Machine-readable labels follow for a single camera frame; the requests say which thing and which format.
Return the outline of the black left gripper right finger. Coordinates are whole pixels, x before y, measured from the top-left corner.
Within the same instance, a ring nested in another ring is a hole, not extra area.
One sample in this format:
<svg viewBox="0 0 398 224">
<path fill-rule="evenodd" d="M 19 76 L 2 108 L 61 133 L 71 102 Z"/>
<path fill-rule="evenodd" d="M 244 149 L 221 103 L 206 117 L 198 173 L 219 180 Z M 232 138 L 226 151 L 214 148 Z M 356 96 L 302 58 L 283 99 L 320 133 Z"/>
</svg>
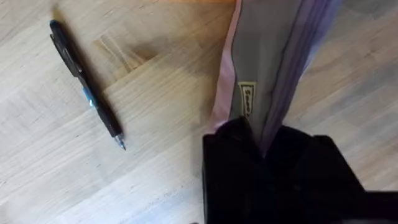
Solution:
<svg viewBox="0 0 398 224">
<path fill-rule="evenodd" d="M 364 187 L 337 145 L 326 135 L 311 136 L 281 126 L 266 161 L 282 187 L 297 192 L 358 193 Z"/>
</svg>

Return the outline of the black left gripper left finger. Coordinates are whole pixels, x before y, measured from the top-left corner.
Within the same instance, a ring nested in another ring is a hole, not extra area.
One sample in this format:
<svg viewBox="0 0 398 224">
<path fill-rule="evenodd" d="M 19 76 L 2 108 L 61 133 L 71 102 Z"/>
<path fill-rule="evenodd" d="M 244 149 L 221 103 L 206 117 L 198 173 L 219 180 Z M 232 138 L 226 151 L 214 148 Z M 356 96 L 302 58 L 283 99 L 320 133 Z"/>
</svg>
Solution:
<svg viewBox="0 0 398 224">
<path fill-rule="evenodd" d="M 247 119 L 237 118 L 203 136 L 206 223 L 264 223 L 266 171 Z"/>
</svg>

